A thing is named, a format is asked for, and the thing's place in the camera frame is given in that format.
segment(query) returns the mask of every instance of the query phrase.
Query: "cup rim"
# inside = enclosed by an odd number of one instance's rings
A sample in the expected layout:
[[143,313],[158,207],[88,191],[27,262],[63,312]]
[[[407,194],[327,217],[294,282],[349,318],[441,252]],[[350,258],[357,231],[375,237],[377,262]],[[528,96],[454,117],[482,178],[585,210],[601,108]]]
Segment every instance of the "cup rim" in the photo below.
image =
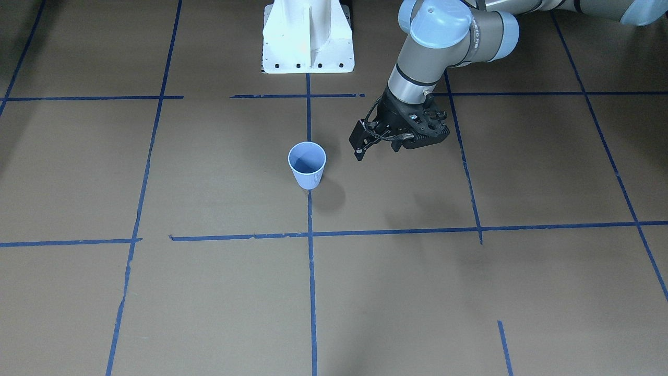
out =
[[[323,165],[320,166],[320,168],[317,169],[316,171],[313,171],[312,173],[302,173],[302,172],[299,172],[298,170],[296,170],[296,169],[292,166],[292,163],[290,163],[290,155],[292,154],[293,150],[295,150],[295,148],[296,148],[297,146],[302,145],[302,144],[312,144],[312,145],[315,145],[315,146],[317,146],[317,147],[320,149],[320,151],[323,152],[323,156],[324,156]],[[288,152],[288,166],[290,166],[290,169],[292,169],[294,172],[296,172],[296,173],[298,173],[298,174],[300,174],[300,175],[302,175],[302,176],[311,176],[311,175],[315,175],[315,174],[321,172],[321,171],[325,168],[325,164],[326,164],[326,163],[327,163],[327,153],[325,152],[325,149],[324,149],[322,146],[320,146],[318,143],[314,143],[313,141],[302,141],[302,142],[300,142],[300,143],[297,143],[297,144],[295,144],[295,146],[293,146],[293,147],[290,149],[290,151]]]

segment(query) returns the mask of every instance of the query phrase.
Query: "gray robot arm segment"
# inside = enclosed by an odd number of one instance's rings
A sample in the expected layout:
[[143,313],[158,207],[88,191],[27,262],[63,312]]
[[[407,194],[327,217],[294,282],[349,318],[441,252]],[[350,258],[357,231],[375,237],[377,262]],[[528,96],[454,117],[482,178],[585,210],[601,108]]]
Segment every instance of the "gray robot arm segment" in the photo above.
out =
[[459,34],[437,48],[425,46],[429,44],[425,38],[409,30],[388,80],[389,89],[400,100],[421,104],[424,91],[434,89],[447,67],[491,62],[515,48],[519,27],[511,14],[475,9],[463,9],[462,13],[466,17],[460,17],[463,25]]
[[619,21],[625,25],[644,26],[668,11],[668,0],[464,0],[469,6],[487,11],[512,14],[564,9]]

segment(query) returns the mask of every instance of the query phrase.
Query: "grid line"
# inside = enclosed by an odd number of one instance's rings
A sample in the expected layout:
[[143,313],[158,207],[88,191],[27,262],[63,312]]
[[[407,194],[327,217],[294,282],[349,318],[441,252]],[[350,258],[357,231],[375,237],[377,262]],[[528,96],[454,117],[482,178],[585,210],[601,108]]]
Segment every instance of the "grid line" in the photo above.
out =
[[355,98],[366,97],[366,94],[237,94],[230,99],[263,99],[263,98]]
[[482,244],[482,230],[480,229],[480,216],[478,215],[478,206],[476,205],[476,195],[473,192],[473,183],[471,183],[471,174],[468,170],[468,162],[466,160],[466,151],[464,151],[464,142],[462,140],[462,132],[460,131],[459,121],[457,120],[457,111],[455,110],[455,101],[452,97],[452,87],[450,86],[450,78],[448,77],[448,70],[443,72],[446,79],[446,88],[448,89],[448,99],[450,100],[450,112],[452,112],[452,122],[455,124],[455,131],[457,133],[457,141],[462,151],[462,164],[464,165],[464,172],[468,182],[468,191],[471,195],[471,205],[473,207],[473,215],[476,218],[476,227],[478,228],[478,239]]
[[633,204],[631,204],[631,199],[629,198],[629,194],[627,193],[627,190],[624,186],[624,182],[622,181],[622,177],[621,177],[621,174],[619,173],[619,170],[617,168],[617,164],[615,163],[615,159],[613,158],[613,154],[612,154],[612,152],[610,152],[610,148],[608,147],[608,142],[605,140],[605,136],[603,135],[603,130],[601,129],[601,126],[599,124],[599,120],[596,117],[596,112],[594,111],[594,108],[591,104],[591,101],[589,100],[589,95],[587,94],[587,90],[585,89],[585,85],[582,82],[582,78],[580,77],[580,74],[578,72],[578,68],[575,66],[575,61],[573,60],[573,56],[570,54],[568,44],[566,43],[566,39],[564,38],[564,35],[561,32],[561,28],[559,27],[559,22],[556,20],[556,17],[554,16],[553,11],[550,11],[550,16],[552,17],[552,21],[554,22],[554,27],[556,28],[556,32],[559,34],[559,38],[561,39],[561,43],[564,47],[566,55],[568,56],[568,60],[569,60],[571,66],[573,68],[573,72],[575,73],[575,78],[578,80],[578,83],[580,84],[580,89],[582,90],[582,94],[584,95],[584,99],[587,102],[587,107],[589,108],[589,112],[591,114],[591,117],[594,120],[594,125],[596,126],[596,130],[598,131],[599,137],[601,138],[601,143],[603,144],[603,148],[605,149],[605,152],[608,156],[608,160],[610,161],[610,165],[613,168],[613,171],[615,172],[615,177],[617,178],[617,182],[619,183],[619,187],[622,190],[622,193],[624,195],[624,200],[626,200],[627,206],[629,207],[629,211],[631,212],[631,217],[633,218],[635,226],[638,229],[638,234],[640,235],[640,238],[643,241],[643,245],[645,247],[647,257],[649,257],[649,261],[652,264],[652,268],[654,269],[654,274],[656,275],[656,277],[659,281],[659,285],[660,285],[660,287],[663,291],[663,296],[666,299],[666,301],[668,302],[668,290],[666,289],[666,284],[663,281],[661,271],[659,270],[659,267],[656,263],[656,260],[654,259],[654,255],[652,254],[652,250],[649,248],[649,244],[647,243],[647,239],[645,238],[645,233],[643,232],[642,225],[640,224],[640,221],[638,220],[638,217],[635,213],[635,210],[633,209]]
[[47,240],[42,242],[0,242],[0,248],[45,247],[45,246],[86,246],[92,244],[132,244],[142,238],[89,239],[89,240]]
[[[668,225],[668,221],[641,221],[642,226]],[[422,229],[371,229],[350,231],[314,231],[314,238],[331,236],[365,236],[365,235],[403,235],[421,233],[452,233],[452,232],[494,232],[494,231],[530,231],[542,229],[584,229],[584,228],[606,228],[606,227],[635,227],[636,223],[627,222],[600,222],[600,223],[564,223],[546,225],[507,225],[507,226],[481,226],[478,227],[441,227]],[[306,238],[308,232],[287,233],[248,233],[239,235],[213,235],[213,236],[172,236],[173,242],[211,242],[220,240],[247,240],[247,239],[279,239],[279,238]]]
[[[181,15],[181,5],[182,5],[183,0],[178,0],[178,4],[176,7],[176,17],[174,18],[174,28],[172,29],[172,39],[170,42],[170,47],[169,47],[169,52],[167,53],[167,62],[165,63],[165,70],[164,74],[162,77],[162,87],[160,89],[160,99],[158,99],[158,108],[156,110],[156,118],[153,123],[153,131],[151,134],[151,142],[148,147],[148,156],[146,157],[146,166],[144,167],[144,180],[142,181],[142,189],[140,192],[139,196],[139,203],[137,204],[137,218],[134,223],[134,228],[132,230],[132,237],[136,238],[138,233],[139,233],[139,224],[142,219],[142,209],[144,207],[144,198],[146,196],[146,186],[148,184],[148,175],[150,172],[151,168],[151,156],[153,153],[153,146],[156,142],[156,133],[158,132],[158,124],[160,122],[160,113],[162,111],[162,103],[163,103],[163,96],[165,94],[165,89],[167,87],[167,78],[169,76],[169,68],[170,64],[172,61],[172,54],[174,52],[174,42],[176,41],[176,31],[178,30],[178,20]],[[118,344],[118,335],[120,332],[121,328],[121,322],[123,319],[123,311],[125,308],[125,301],[126,297],[128,295],[128,284],[130,282],[130,271],[131,267],[130,264],[132,263],[132,259],[134,257],[134,250],[135,250],[135,245],[136,243],[131,243],[130,244],[130,250],[128,252],[128,262],[126,264],[126,273],[125,273],[125,280],[123,284],[123,298],[121,299],[121,303],[118,305],[118,312],[116,313],[116,323],[114,325],[114,335],[112,337],[112,345],[109,350],[109,360],[107,362],[107,370],[106,370],[106,376],[111,376],[112,374],[112,369],[114,367],[114,357],[116,356],[116,345]]]
[[8,102],[30,102],[34,100],[147,100],[183,99],[183,95],[121,95],[121,96],[22,96],[7,98]]
[[[306,73],[306,133],[311,141],[311,75]],[[315,263],[313,252],[313,192],[309,189],[307,206],[309,236],[309,294],[311,299],[311,374],[318,376],[318,341],[315,315]]]
[[508,342],[506,342],[506,331],[503,329],[503,322],[501,320],[498,320],[496,324],[499,327],[499,335],[501,336],[501,345],[503,346],[503,354],[504,358],[506,359],[508,376],[513,376],[512,363],[510,362],[510,353],[508,352]]
[[[432,93],[434,96],[582,96],[583,92],[449,92]],[[593,96],[662,96],[668,95],[668,92],[587,92],[587,95]]]

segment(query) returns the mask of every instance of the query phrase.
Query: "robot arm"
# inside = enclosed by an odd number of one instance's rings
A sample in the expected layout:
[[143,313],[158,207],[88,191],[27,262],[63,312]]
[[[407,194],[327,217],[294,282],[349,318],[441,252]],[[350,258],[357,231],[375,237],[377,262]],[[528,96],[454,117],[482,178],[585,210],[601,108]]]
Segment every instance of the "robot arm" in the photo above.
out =
[[450,131],[432,90],[443,71],[504,58],[519,38],[513,14],[551,9],[647,25],[668,11],[668,0],[405,0],[399,26],[406,41],[383,95],[349,137],[357,160],[381,141],[395,152],[442,142]]

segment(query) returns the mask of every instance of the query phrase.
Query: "blue tape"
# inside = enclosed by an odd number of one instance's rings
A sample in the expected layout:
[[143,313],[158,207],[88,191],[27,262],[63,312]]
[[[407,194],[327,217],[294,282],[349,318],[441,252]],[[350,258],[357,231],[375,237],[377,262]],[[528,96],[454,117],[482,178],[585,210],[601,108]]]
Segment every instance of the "blue tape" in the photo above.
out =
[[364,98],[364,94],[237,94],[231,99],[258,99],[258,98]]
[[133,244],[142,241],[134,239],[92,239],[92,240],[53,240],[46,242],[0,242],[0,248],[43,247],[43,246],[86,246],[92,244]]
[[10,102],[29,102],[32,100],[145,100],[145,99],[183,99],[183,95],[127,95],[127,96],[26,96],[8,98]]
[[306,140],[311,140],[311,75],[306,73]]
[[506,331],[503,329],[503,322],[501,320],[496,322],[499,326],[499,335],[501,336],[501,345],[503,346],[503,354],[506,358],[506,368],[508,369],[508,376],[513,376],[512,363],[510,362],[510,353],[508,352],[508,343],[506,342]]
[[316,335],[315,317],[315,267],[313,265],[313,198],[309,190],[309,288],[311,291],[311,370],[313,376],[318,376],[318,341]]
[[278,238],[305,238],[308,233],[248,233],[244,235],[214,235],[214,236],[172,236],[173,242],[211,242],[215,240],[243,240],[243,239],[278,239]]
[[[450,96],[449,93],[432,93],[434,96]],[[668,95],[668,92],[587,92],[588,95]],[[554,96],[554,95],[583,95],[582,92],[459,92],[452,96]]]
[[629,198],[629,194],[627,193],[627,190],[624,187],[624,182],[622,181],[622,177],[619,173],[619,170],[617,168],[617,164],[615,163],[613,155],[610,152],[610,148],[608,147],[608,142],[605,140],[605,136],[603,135],[603,130],[601,129],[601,126],[599,124],[599,120],[596,117],[596,113],[594,112],[594,108],[591,104],[591,101],[589,100],[589,95],[587,95],[587,91],[585,90],[585,85],[582,83],[582,79],[580,78],[580,74],[578,73],[578,68],[575,66],[575,61],[573,60],[573,56],[570,54],[570,50],[568,49],[568,45],[566,44],[566,39],[564,38],[564,35],[561,32],[561,28],[559,27],[559,24],[556,20],[556,17],[554,16],[554,12],[550,11],[550,15],[552,16],[552,21],[554,22],[554,26],[556,28],[557,33],[559,34],[559,38],[561,39],[561,43],[564,46],[564,50],[566,50],[566,55],[568,56],[568,60],[570,61],[570,65],[572,66],[573,72],[575,73],[575,78],[577,78],[578,83],[580,84],[580,89],[582,90],[582,93],[584,94],[584,99],[587,102],[587,107],[589,108],[589,112],[591,113],[591,117],[594,120],[594,125],[596,126],[596,130],[599,133],[599,137],[601,138],[601,143],[603,144],[603,148],[605,149],[605,153],[608,155],[608,160],[610,161],[610,165],[612,166],[613,171],[615,172],[615,176],[617,177],[617,182],[619,183],[619,187],[621,188],[622,193],[624,195],[624,200],[626,200],[626,202],[627,202],[627,205],[629,207],[629,211],[631,212],[631,217],[633,218],[635,226],[638,229],[638,234],[640,235],[640,238],[643,241],[643,245],[645,247],[647,257],[649,257],[649,261],[652,264],[652,268],[654,269],[654,274],[656,274],[656,277],[659,281],[659,285],[661,286],[661,289],[663,291],[663,295],[664,295],[666,301],[668,302],[668,289],[666,289],[666,284],[665,284],[665,282],[663,280],[663,277],[661,275],[661,271],[659,270],[659,267],[658,267],[656,261],[654,260],[654,255],[652,254],[652,251],[649,248],[649,244],[647,243],[647,239],[645,239],[645,233],[643,232],[643,228],[641,226],[641,223],[638,221],[638,217],[635,213],[635,210],[633,209],[633,205],[631,204],[631,199]]
[[39,25],[39,20],[41,19],[41,15],[44,12],[45,5],[46,5],[46,0],[42,0],[42,2],[39,4],[39,9],[37,10],[37,16],[35,17],[35,23],[33,23],[33,28],[30,30],[30,35],[28,36],[28,39],[25,41],[25,46],[23,46],[21,57],[19,58],[19,62],[16,64],[14,73],[12,74],[11,80],[9,81],[9,86],[7,87],[7,91],[5,92],[5,100],[2,101],[2,103],[0,104],[0,116],[2,116],[2,113],[5,111],[5,106],[7,105],[7,99],[11,94],[11,90],[14,88],[14,83],[16,83],[16,77],[19,76],[19,70],[21,70],[21,65],[23,64],[25,55],[28,53],[28,48],[30,48],[30,43],[32,43],[33,38],[35,37],[35,32],[37,31],[37,25]]
[[326,236],[361,236],[361,235],[401,235],[410,233],[449,233],[449,232],[477,232],[477,227],[451,227],[427,229],[371,229],[357,231],[320,231],[314,232],[316,238]]
[[601,223],[568,223],[556,225],[513,225],[513,226],[483,226],[482,231],[517,231],[524,229],[577,229],[600,227],[631,227],[635,222],[601,222]]
[[[668,225],[668,221],[644,221],[639,222],[643,226]],[[318,231],[313,232],[314,238],[331,236],[364,236],[364,235],[401,235],[419,233],[451,233],[451,232],[477,232],[485,231],[520,231],[537,229],[579,229],[579,228],[601,228],[601,227],[633,227],[635,222],[600,222],[600,223],[564,223],[548,225],[511,225],[511,226],[481,226],[478,227],[443,227],[443,228],[421,228],[421,229],[371,229],[351,231]],[[276,238],[306,238],[307,232],[288,233],[253,233],[242,235],[214,235],[214,236],[172,236],[173,242],[208,242],[216,240],[243,240],[243,239],[276,239]]]
[[[176,18],[174,20],[174,29],[172,30],[172,40],[169,46],[169,52],[167,53],[167,62],[165,63],[164,75],[162,77],[162,87],[160,89],[160,99],[158,99],[158,109],[156,110],[156,119],[153,123],[153,132],[151,134],[151,143],[148,147],[148,156],[146,157],[146,166],[144,167],[144,180],[142,181],[142,190],[139,196],[139,203],[137,204],[137,219],[134,223],[134,228],[132,230],[132,237],[136,238],[139,233],[139,223],[142,218],[142,208],[144,206],[144,197],[146,196],[146,186],[148,184],[148,173],[150,172],[151,167],[151,154],[153,153],[153,146],[156,142],[156,133],[158,131],[158,123],[160,122],[160,112],[162,111],[162,101],[164,100],[165,89],[167,87],[167,78],[169,76],[169,68],[172,61],[172,53],[174,52],[174,42],[176,41],[176,31],[178,29],[178,20],[181,15],[181,5],[183,0],[178,0],[178,5],[176,7]],[[123,298],[121,303],[118,306],[118,312],[116,314],[116,324],[114,325],[114,336],[112,337],[112,345],[109,350],[109,360],[107,362],[107,371],[106,376],[111,376],[112,369],[114,367],[114,357],[116,356],[116,345],[118,344],[118,333],[121,328],[121,321],[123,319],[123,309],[125,307],[125,299],[128,295],[128,283],[130,282],[130,264],[132,263],[132,258],[134,257],[135,244],[130,244],[130,251],[128,252],[128,263],[126,264],[126,274],[125,281],[123,284]]]
[[642,226],[664,226],[668,225],[668,221],[641,221]]
[[[452,93],[452,87],[450,86],[450,79],[448,78],[448,71],[445,70],[443,75],[446,79],[446,87],[448,88],[448,93]],[[480,230],[480,216],[478,215],[478,206],[476,205],[476,196],[473,192],[473,184],[471,183],[471,174],[468,171],[468,162],[466,162],[466,152],[464,151],[464,142],[462,141],[462,133],[460,132],[459,122],[457,121],[457,111],[455,111],[455,101],[452,98],[452,95],[449,95],[450,99],[450,111],[452,112],[452,121],[455,124],[455,131],[457,132],[457,141],[460,144],[460,150],[462,151],[462,163],[464,164],[464,172],[466,173],[466,180],[468,181],[468,191],[471,195],[471,204],[473,205],[473,215],[476,218],[476,227],[478,228],[478,239],[480,244],[482,244],[482,231]]]

